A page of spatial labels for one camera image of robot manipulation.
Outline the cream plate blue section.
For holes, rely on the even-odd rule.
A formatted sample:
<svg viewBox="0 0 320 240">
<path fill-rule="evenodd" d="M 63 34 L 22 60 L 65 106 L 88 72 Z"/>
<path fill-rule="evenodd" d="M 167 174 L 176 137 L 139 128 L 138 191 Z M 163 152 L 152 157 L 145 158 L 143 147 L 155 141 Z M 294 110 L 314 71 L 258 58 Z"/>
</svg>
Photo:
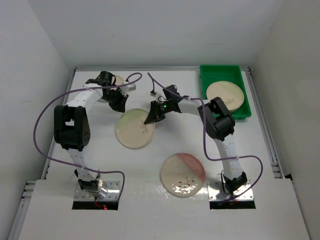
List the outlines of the cream plate blue section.
<svg viewBox="0 0 320 240">
<path fill-rule="evenodd" d="M 119 75 L 115 75 L 113 81 L 114 81 L 114 84 L 115 84 L 116 86 L 122 85 L 122 84 L 125 82 L 124 79 L 123 79 L 121 76 L 119 76 Z M 104 99 L 99 99 L 98 101 L 99 101 L 99 102 L 102 102 L 102 103 L 106 103 L 106 102 L 107 102 L 107 101 L 104 100 Z"/>
</svg>

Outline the cream pink plate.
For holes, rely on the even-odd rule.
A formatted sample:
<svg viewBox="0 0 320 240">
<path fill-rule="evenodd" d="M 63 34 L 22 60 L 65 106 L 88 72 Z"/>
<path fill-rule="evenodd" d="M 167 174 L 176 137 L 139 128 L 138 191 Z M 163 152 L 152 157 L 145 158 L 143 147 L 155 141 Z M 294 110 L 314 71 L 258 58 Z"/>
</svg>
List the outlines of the cream pink plate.
<svg viewBox="0 0 320 240">
<path fill-rule="evenodd" d="M 189 153 L 176 153 L 167 158 L 160 169 L 162 185 L 172 195 L 188 198 L 205 185 L 206 172 L 202 163 Z"/>
</svg>

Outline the cream plate green section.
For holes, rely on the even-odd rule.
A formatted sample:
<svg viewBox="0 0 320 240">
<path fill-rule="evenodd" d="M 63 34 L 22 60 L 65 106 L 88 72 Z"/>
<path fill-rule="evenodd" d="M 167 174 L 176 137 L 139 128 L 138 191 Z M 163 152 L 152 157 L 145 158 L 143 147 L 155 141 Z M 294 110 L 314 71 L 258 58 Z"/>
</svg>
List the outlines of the cream plate green section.
<svg viewBox="0 0 320 240">
<path fill-rule="evenodd" d="M 245 101 L 244 92 L 241 88 L 228 81 L 212 83 L 206 90 L 206 97 L 208 100 L 216 97 L 221 98 L 231 113 L 237 111 Z"/>
</svg>

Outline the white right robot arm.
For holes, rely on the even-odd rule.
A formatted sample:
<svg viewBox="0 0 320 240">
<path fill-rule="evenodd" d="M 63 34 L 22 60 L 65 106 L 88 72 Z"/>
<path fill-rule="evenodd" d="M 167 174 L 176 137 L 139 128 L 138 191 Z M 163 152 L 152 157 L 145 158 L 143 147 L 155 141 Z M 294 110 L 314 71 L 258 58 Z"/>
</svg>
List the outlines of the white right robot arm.
<svg viewBox="0 0 320 240">
<path fill-rule="evenodd" d="M 127 148 L 139 149 L 151 140 L 155 124 L 168 113 L 190 114 L 200 117 L 204 135 L 214 140 L 222 160 L 225 194 L 234 198 L 235 191 L 247 183 L 247 175 L 240 165 L 233 134 L 235 120 L 223 100 L 215 97 L 207 103 L 200 99 L 181 96 L 175 85 L 163 89 L 163 94 L 150 92 L 154 98 L 149 111 L 131 109 L 117 122 L 116 137 Z"/>
</svg>

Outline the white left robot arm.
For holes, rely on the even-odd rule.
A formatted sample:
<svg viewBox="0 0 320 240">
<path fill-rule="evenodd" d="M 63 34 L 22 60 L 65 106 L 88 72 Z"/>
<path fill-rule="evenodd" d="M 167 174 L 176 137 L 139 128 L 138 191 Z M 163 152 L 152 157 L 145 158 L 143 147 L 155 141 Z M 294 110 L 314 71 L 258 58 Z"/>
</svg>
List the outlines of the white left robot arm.
<svg viewBox="0 0 320 240">
<path fill-rule="evenodd" d="M 95 79 L 89 79 L 80 91 L 65 105 L 54 108 L 54 140 L 71 156 L 77 165 L 75 175 L 82 191 L 96 199 L 102 199 L 108 194 L 107 184 L 101 179 L 101 174 L 91 172 L 89 154 L 85 147 L 91 139 L 88 112 L 91 107 L 103 100 L 116 112 L 124 113 L 129 97 L 127 86 L 118 87 L 117 76 L 108 71 L 102 71 Z"/>
</svg>

